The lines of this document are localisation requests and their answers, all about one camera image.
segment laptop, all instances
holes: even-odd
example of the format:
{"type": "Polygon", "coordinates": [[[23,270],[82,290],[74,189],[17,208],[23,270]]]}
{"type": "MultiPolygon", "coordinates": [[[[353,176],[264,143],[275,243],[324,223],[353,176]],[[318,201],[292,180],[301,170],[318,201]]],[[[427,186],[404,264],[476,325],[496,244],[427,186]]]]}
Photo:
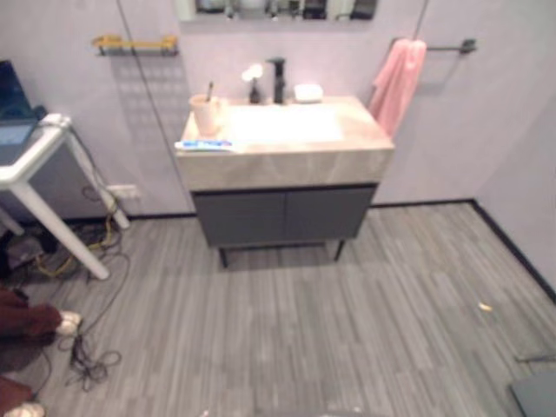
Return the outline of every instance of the laptop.
{"type": "Polygon", "coordinates": [[[0,167],[26,150],[37,118],[10,61],[0,61],[0,167]]]}

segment soap bar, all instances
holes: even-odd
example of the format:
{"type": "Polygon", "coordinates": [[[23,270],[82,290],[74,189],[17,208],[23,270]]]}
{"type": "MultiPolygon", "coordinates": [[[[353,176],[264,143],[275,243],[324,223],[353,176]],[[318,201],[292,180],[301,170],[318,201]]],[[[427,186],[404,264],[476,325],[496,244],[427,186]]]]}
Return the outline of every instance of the soap bar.
{"type": "Polygon", "coordinates": [[[297,84],[294,87],[295,100],[298,103],[320,103],[323,91],[319,84],[297,84]]]}

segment shoe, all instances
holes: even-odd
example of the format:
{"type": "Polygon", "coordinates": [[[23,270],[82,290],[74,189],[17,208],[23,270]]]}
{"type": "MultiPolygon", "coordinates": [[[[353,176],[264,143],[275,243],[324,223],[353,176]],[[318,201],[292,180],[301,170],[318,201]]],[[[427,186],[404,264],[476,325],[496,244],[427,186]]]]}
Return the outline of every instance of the shoe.
{"type": "Polygon", "coordinates": [[[35,402],[24,402],[21,406],[10,410],[3,417],[44,417],[44,407],[35,402]]]}
{"type": "Polygon", "coordinates": [[[61,336],[71,336],[77,333],[83,318],[78,313],[72,311],[61,311],[62,323],[56,328],[56,333],[61,336]]]}

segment sink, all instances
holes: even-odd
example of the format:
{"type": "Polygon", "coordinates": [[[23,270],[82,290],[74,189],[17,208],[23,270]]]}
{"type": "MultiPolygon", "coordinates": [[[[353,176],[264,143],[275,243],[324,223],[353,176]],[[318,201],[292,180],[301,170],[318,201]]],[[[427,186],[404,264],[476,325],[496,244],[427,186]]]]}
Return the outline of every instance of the sink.
{"type": "Polygon", "coordinates": [[[227,112],[226,138],[234,143],[343,140],[334,108],[326,104],[232,106],[227,112]]]}

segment mirror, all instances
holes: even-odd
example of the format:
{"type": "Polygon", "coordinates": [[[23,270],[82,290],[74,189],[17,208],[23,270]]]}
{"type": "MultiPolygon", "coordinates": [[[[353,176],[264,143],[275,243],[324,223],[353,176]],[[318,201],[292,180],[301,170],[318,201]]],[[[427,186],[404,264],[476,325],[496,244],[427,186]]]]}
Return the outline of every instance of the mirror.
{"type": "Polygon", "coordinates": [[[182,21],[371,20],[378,0],[176,0],[182,21]]]}

